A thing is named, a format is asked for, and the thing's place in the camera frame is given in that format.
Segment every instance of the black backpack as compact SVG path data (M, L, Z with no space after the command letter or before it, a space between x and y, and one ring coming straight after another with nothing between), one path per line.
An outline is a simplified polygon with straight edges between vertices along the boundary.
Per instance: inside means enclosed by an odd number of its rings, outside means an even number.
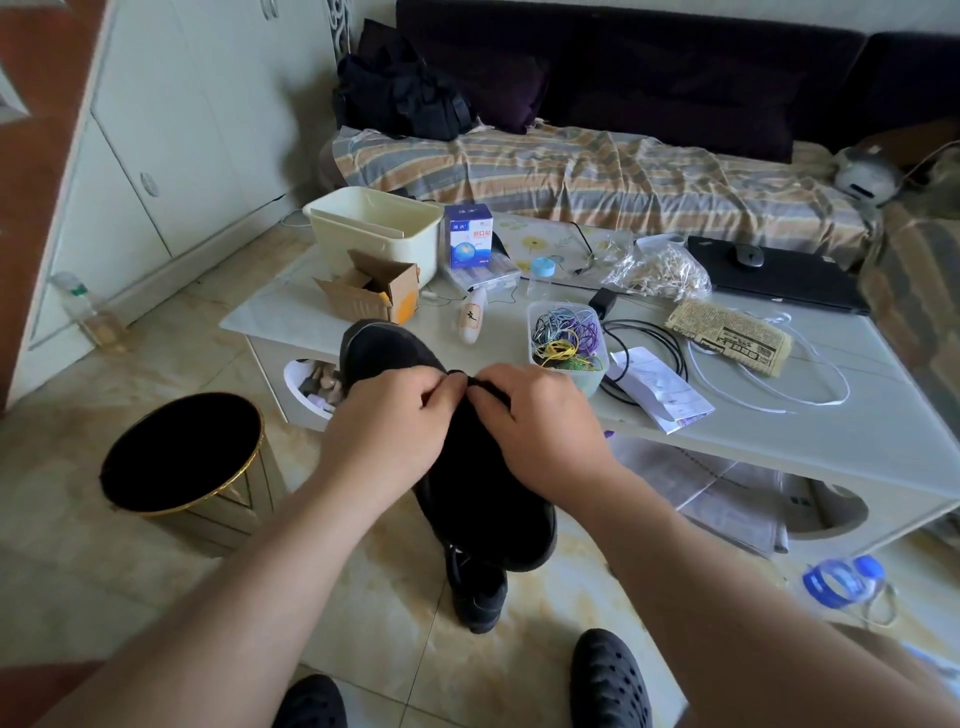
M372 61L347 54L337 76L333 110L338 128L450 141L476 122L476 112L456 82L427 67L403 37L381 48Z

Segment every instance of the forearm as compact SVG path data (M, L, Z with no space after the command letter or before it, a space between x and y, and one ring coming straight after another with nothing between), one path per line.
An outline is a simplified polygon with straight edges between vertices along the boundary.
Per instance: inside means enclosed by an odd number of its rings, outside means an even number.
M270 725L343 564L378 513L357 503L349 483L314 475L39 725Z
M701 724L956 725L626 470L575 505Z

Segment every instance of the blue and white box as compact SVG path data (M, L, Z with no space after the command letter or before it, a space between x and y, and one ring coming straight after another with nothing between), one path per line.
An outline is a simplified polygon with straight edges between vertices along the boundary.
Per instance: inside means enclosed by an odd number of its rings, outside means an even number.
M490 262L493 216L486 205L447 205L444 224L451 268L476 268Z

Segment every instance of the blue plastic lid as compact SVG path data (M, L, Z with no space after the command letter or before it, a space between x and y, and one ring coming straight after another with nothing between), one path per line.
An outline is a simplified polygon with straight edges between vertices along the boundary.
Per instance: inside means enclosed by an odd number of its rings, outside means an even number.
M534 276L539 276L540 278L548 279L557 272L557 264L553 261L552 258L548 257L535 257L530 261L530 272Z
M857 556L853 559L853 566L868 579L880 581L887 578L887 570L873 556Z

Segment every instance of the small box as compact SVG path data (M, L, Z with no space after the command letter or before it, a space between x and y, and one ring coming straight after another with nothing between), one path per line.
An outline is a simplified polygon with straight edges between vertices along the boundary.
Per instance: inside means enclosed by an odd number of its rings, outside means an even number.
M451 268L476 268L490 262L493 216L486 205L447 205L444 227Z
M348 250L353 268L336 280L317 280L334 313L348 321L380 319L403 324L417 311L420 280L415 263L383 260Z

